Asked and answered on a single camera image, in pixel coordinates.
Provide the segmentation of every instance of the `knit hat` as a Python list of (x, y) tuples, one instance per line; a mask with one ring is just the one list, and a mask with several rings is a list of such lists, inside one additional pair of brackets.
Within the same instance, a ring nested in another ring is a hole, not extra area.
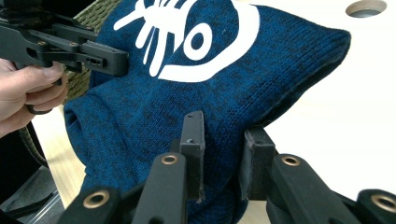
[(205, 200), (188, 203), (189, 223), (235, 223), (247, 204), (234, 183), (244, 130), (276, 120), (329, 75), (350, 35), (237, 1), (124, 0), (97, 42), (129, 52), (129, 72), (92, 72), (86, 95), (64, 108), (86, 165), (82, 190), (144, 181), (183, 117), (202, 110)]

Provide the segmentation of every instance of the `wooden table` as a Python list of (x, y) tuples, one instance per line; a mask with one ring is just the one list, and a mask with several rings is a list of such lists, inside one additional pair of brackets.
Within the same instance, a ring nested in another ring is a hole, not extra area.
[[(331, 189), (353, 200), (362, 189), (396, 193), (395, 3), (388, 0), (381, 14), (356, 19), (346, 14), (354, 0), (249, 2), (352, 33), (344, 62), (266, 128), (278, 151), (302, 157)], [(84, 166), (70, 146), (62, 111), (55, 108), (33, 123), (67, 207), (79, 192)], [(241, 223), (269, 223), (265, 218), (264, 203), (253, 202)]]

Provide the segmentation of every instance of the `white printed graphic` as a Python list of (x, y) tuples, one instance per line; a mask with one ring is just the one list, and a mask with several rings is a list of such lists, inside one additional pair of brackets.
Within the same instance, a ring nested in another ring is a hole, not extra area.
[[(184, 53), (193, 61), (203, 59), (212, 45), (212, 30), (207, 23), (200, 23), (193, 27), (184, 39), (187, 16), (197, 0), (187, 0), (181, 8), (175, 8), (177, 1), (155, 0), (153, 6), (145, 7), (144, 1), (138, 0), (135, 10), (114, 24), (114, 30), (117, 31), (139, 18), (145, 19), (145, 24), (135, 42), (136, 47), (142, 49), (149, 39), (143, 64), (147, 63), (151, 48), (153, 36), (149, 36), (149, 34), (154, 34), (151, 32), (152, 29), (159, 29), (157, 48), (149, 68), (152, 77), (156, 77), (160, 73), (169, 33), (175, 37), (173, 51), (175, 52), (184, 41), (182, 46)], [(239, 18), (238, 35), (233, 43), (207, 63), (198, 65), (166, 64), (158, 78), (179, 82), (206, 81), (245, 55), (256, 40), (260, 28), (260, 15), (254, 6), (237, 1), (232, 1), (232, 3)], [(194, 49), (191, 45), (191, 41), (196, 35), (201, 35), (204, 39), (202, 46), (198, 49)]]

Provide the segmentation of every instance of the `white surface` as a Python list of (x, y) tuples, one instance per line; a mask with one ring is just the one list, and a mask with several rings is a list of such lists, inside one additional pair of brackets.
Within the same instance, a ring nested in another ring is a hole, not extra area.
[(279, 152), (356, 200), (362, 189), (396, 194), (396, 6), (388, 0), (381, 14), (357, 19), (346, 14), (354, 2), (254, 1), (352, 34), (344, 62), (266, 131)]

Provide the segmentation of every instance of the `finger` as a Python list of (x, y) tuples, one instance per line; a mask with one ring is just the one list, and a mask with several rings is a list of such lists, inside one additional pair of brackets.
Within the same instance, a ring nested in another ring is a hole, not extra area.
[(17, 131), (26, 126), (35, 115), (29, 113), (26, 106), (7, 119), (0, 121), (0, 138), (8, 133)]
[(34, 88), (34, 89), (32, 89), (32, 90), (29, 90), (29, 91), (26, 92), (26, 93), (32, 93), (32, 92), (43, 91), (43, 90), (48, 89), (48, 88), (50, 88), (50, 87), (52, 87), (52, 86), (53, 86), (52, 84), (49, 84), (49, 85), (46, 85), (46, 86), (36, 87), (36, 88)]
[(54, 62), (52, 67), (27, 66), (14, 72), (4, 72), (0, 76), (0, 88), (10, 95), (20, 95), (37, 87), (46, 86), (59, 79), (64, 68)]
[(2, 99), (3, 96), (0, 90), (0, 120), (6, 119), (19, 111), (25, 105), (24, 102), (26, 98), (26, 96), (23, 95), (15, 99)]
[(35, 105), (33, 107), (34, 111), (47, 111), (51, 110), (53, 107), (61, 105), (64, 103), (64, 99), (66, 99), (68, 89), (65, 88), (64, 91), (56, 98), (49, 100), (43, 104)]
[(0, 59), (0, 71), (8, 72), (8, 71), (16, 71), (17, 68), (15, 64), (10, 62), (9, 60)]
[(26, 104), (27, 105), (40, 105), (51, 99), (54, 99), (61, 95), (66, 88), (67, 75), (62, 76), (62, 86), (51, 86), (43, 91), (33, 92), (27, 94)]

